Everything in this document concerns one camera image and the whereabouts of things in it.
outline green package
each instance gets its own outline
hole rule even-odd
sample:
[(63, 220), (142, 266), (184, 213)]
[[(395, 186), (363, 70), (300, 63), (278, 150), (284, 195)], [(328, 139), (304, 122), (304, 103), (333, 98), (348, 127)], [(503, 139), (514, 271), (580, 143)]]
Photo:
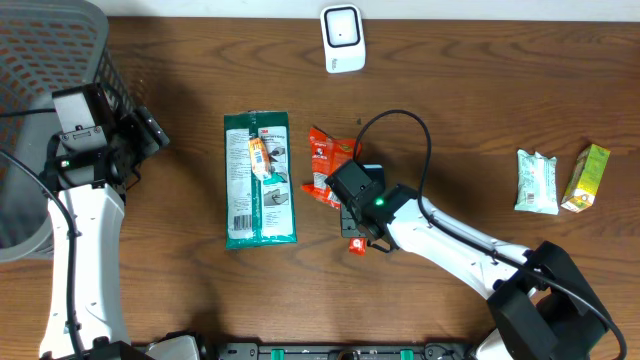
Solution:
[[(270, 181), (251, 172), (249, 139), (262, 139)], [(295, 243), (289, 119), (286, 112), (252, 111), (224, 117), (227, 249)]]

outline juice box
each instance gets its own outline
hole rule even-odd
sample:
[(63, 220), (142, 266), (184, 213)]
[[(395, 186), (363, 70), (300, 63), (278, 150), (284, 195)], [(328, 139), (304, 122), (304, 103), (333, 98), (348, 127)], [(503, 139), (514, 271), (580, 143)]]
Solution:
[(578, 213), (593, 205), (610, 153), (595, 144), (589, 145), (580, 153), (562, 198), (563, 208)]

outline gray basket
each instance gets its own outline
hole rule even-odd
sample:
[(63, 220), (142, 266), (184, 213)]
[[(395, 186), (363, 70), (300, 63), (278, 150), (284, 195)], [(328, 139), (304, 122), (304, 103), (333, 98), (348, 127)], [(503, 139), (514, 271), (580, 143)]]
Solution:
[[(106, 48), (109, 24), (82, 0), (0, 0), (0, 113), (53, 108), (51, 92), (108, 82), (133, 101)], [(60, 131), (55, 113), (0, 119), (0, 148), (39, 173)], [(0, 162), (0, 262), (53, 254), (47, 202), (37, 184)]]

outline white plug-in device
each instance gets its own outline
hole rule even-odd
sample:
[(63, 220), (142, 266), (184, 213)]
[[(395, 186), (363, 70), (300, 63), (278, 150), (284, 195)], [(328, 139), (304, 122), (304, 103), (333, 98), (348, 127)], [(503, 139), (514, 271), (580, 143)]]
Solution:
[(320, 13), (327, 71), (341, 73), (364, 67), (366, 51), (360, 10), (354, 5), (334, 5)]

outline red snack package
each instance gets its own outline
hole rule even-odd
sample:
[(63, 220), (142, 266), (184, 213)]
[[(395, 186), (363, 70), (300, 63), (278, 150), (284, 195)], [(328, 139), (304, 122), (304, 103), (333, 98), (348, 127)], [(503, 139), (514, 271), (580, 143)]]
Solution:
[(363, 238), (351, 238), (349, 240), (349, 252), (364, 256), (367, 252), (367, 240)]
[[(302, 190), (311, 194), (314, 198), (340, 209), (340, 201), (324, 183), (340, 165), (353, 157), (355, 139), (336, 140), (317, 128), (311, 128), (309, 132), (311, 143), (311, 170), (313, 171), (313, 184), (302, 185)], [(358, 155), (362, 145), (358, 146)]]

